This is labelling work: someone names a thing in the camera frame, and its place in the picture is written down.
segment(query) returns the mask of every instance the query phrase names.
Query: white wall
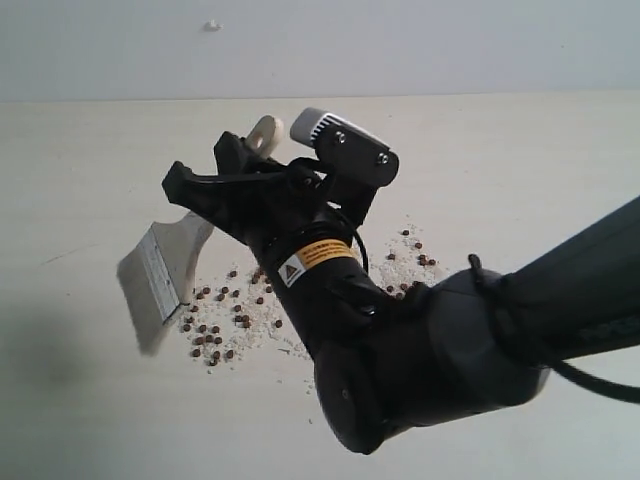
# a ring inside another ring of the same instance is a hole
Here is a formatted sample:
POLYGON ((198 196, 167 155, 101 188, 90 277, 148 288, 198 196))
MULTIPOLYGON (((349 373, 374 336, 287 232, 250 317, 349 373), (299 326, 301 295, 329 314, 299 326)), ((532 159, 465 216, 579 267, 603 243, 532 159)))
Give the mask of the white wall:
POLYGON ((0 101, 640 88, 639 17, 635 0, 0 0, 0 101))
MULTIPOLYGON (((160 188, 171 163, 206 172, 224 129, 266 113, 290 124, 310 103, 400 155, 362 229, 374 261, 410 221, 444 267, 477 252, 511 271, 638 194, 640 92, 0 105, 0 478, 636 478, 638 408, 555 376, 527 406, 362 457, 306 394, 311 364, 272 342, 213 375, 177 329, 157 358, 138 354, 115 266, 152 221, 181 215, 160 188)), ((199 284, 232 262, 253 265, 214 235, 199 284)), ((630 349, 578 363, 640 383, 639 360, 630 349)))

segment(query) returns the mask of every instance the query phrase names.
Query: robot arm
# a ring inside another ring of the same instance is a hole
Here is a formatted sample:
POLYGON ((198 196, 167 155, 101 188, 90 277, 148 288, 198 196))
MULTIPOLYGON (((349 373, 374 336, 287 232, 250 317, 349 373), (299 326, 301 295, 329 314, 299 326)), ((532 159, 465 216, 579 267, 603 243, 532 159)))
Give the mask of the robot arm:
POLYGON ((315 109, 291 136, 317 159, 285 166, 225 132, 218 175, 176 162, 163 188, 251 249, 314 361, 320 403, 346 448, 369 454, 411 427, 521 405, 550 368, 640 402, 637 389, 564 363, 640 344, 640 197, 516 273, 483 269, 472 255, 469 269, 398 300, 369 278, 356 231, 398 157, 315 109))

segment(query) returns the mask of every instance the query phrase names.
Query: cable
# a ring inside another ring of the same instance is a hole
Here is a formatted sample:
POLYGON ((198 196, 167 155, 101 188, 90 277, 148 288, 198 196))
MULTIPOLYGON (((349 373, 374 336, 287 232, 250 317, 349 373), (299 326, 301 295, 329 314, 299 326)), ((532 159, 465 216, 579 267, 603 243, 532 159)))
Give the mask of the cable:
POLYGON ((356 227, 353 226, 353 223, 347 218, 347 216, 342 213, 339 209, 330 207, 336 216, 344 222, 347 228, 351 231, 353 238, 355 238, 356 243, 358 244, 358 248, 360 249, 360 255, 362 255, 362 268, 365 272, 369 273, 369 256, 367 255, 367 249, 364 246, 364 242, 362 241, 362 237, 358 233, 356 227))
POLYGON ((527 340, 531 352, 538 358, 541 364, 548 366, 561 377, 592 393, 622 402, 640 404, 640 387, 611 382, 569 365, 564 360, 558 358, 537 335, 527 329, 518 307, 515 305, 513 299, 506 293, 508 284, 512 278, 511 274, 503 276, 497 285, 489 286, 482 276, 482 265, 477 255, 469 255, 469 263, 480 293, 490 297, 489 300, 504 307, 516 328, 520 331, 523 338, 527 340))

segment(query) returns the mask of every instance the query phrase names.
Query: yellow warning sticker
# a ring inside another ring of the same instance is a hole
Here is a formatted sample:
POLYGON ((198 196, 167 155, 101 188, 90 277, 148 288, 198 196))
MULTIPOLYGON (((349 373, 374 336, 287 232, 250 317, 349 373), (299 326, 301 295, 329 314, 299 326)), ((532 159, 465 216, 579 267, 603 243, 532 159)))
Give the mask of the yellow warning sticker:
POLYGON ((340 240, 320 240, 296 252, 296 256, 306 269, 313 268, 325 260, 338 257, 353 257, 349 246, 340 240))
POLYGON ((307 270, 325 260, 353 257, 353 252, 341 240, 320 240, 301 248, 291 255, 278 269, 287 287, 293 285, 307 270))

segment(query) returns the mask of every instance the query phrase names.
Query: warning triangle symbol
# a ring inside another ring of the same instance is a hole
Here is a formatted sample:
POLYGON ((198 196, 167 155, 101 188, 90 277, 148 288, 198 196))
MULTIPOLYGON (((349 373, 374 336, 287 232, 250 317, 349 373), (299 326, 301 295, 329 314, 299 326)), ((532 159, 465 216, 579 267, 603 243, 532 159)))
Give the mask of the warning triangle symbol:
POLYGON ((298 269, 292 265, 286 265, 285 267, 285 275, 287 280, 290 280, 296 273, 298 273, 298 269))

